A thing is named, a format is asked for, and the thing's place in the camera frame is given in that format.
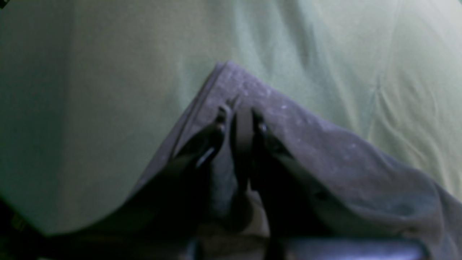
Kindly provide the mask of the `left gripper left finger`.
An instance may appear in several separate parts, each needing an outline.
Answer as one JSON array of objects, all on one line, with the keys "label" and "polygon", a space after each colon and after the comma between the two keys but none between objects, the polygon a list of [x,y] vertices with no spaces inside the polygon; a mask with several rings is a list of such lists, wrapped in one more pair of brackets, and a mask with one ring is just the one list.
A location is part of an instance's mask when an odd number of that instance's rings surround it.
[{"label": "left gripper left finger", "polygon": [[99,239],[92,260],[199,260],[195,238],[209,196],[209,166],[221,150],[229,112],[193,135],[155,176],[114,213],[123,223],[141,224],[132,234]]}]

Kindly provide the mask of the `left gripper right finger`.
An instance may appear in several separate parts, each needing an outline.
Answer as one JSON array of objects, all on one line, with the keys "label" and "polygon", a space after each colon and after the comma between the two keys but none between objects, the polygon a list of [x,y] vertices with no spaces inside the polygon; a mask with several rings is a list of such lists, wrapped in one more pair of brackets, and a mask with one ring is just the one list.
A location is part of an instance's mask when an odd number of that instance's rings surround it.
[{"label": "left gripper right finger", "polygon": [[346,259],[346,207],[294,158],[258,110],[251,115],[251,186],[262,199],[271,235],[265,259]]}]

